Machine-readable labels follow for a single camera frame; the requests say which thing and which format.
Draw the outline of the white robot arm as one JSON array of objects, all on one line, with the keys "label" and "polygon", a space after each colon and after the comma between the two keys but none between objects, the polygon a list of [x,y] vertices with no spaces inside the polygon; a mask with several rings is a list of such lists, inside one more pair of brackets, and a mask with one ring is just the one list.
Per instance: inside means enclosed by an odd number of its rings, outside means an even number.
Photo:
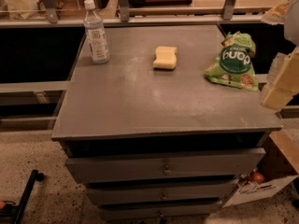
[{"label": "white robot arm", "polygon": [[[284,20],[284,37],[299,46],[299,0],[291,0]],[[299,51],[281,53],[273,60],[263,86],[261,105],[280,111],[299,93]]]}]

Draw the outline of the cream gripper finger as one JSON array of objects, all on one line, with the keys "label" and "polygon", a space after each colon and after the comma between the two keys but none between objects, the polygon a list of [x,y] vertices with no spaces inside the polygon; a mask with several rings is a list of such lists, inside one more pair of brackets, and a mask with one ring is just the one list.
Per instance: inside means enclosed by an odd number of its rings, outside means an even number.
[{"label": "cream gripper finger", "polygon": [[261,105],[280,111],[299,93],[299,52],[278,53],[263,86]]}]

